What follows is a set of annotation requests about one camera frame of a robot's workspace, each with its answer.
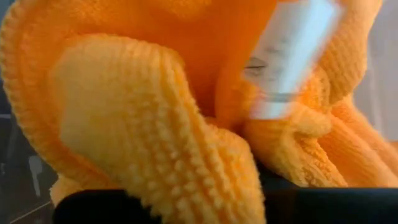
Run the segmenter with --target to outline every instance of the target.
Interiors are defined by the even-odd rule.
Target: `knitted sweater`
[[[265,223],[253,155],[302,187],[397,187],[398,153],[356,111],[381,0],[345,12],[284,119],[249,119],[241,70],[276,0],[18,0],[4,88],[59,173],[57,204],[122,188],[166,223]]]

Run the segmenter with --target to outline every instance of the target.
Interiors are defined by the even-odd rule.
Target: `knit texture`
[[[252,153],[307,187],[397,187],[398,155],[350,94],[381,0],[345,12],[286,118],[250,120],[242,68],[276,0],[17,0],[4,88],[58,203],[122,188],[166,223],[265,223]]]

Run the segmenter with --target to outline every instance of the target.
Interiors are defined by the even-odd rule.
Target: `tag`
[[[262,91],[252,119],[278,119],[284,115],[340,12],[340,7],[329,0],[277,4],[244,69],[245,78]]]

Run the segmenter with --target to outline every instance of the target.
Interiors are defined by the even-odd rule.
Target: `orange sweater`
[[[288,117],[250,120],[258,90],[241,70],[276,2],[14,3],[2,78],[25,135],[60,174],[54,203],[120,187],[166,223],[265,223],[252,153],[301,186],[397,187],[397,152],[350,101],[381,0],[341,0]]]

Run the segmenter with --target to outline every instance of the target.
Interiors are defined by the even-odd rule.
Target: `folded fabric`
[[[397,152],[350,101],[381,0],[345,13],[289,115],[248,117],[241,75],[276,0],[18,0],[4,88],[58,203],[122,188],[166,223],[265,223],[252,153],[306,187],[397,187]]]

